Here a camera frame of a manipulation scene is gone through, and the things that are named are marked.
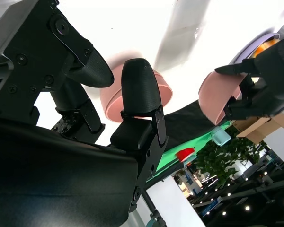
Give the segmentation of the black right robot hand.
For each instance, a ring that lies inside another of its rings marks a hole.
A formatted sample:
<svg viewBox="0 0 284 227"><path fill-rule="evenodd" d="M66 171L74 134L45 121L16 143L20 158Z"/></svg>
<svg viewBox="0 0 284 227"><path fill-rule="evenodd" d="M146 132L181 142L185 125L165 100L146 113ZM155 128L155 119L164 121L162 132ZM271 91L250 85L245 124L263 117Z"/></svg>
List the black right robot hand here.
<svg viewBox="0 0 284 227"><path fill-rule="evenodd" d="M118 227L168 142L147 60L124 63L122 122L108 146L84 86L114 75L56 0L23 0L0 18L0 227Z"/></svg>

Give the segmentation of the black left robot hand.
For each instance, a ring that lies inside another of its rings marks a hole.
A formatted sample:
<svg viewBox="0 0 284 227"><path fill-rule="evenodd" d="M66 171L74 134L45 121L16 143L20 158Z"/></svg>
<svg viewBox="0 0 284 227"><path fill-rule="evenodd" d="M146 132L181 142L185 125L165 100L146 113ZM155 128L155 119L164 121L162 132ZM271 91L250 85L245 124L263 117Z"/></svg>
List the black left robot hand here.
<svg viewBox="0 0 284 227"><path fill-rule="evenodd" d="M220 74L244 76L241 100L231 97L224 107L228 120L274 117L284 110L284 39L256 58L215 69Z"/></svg>

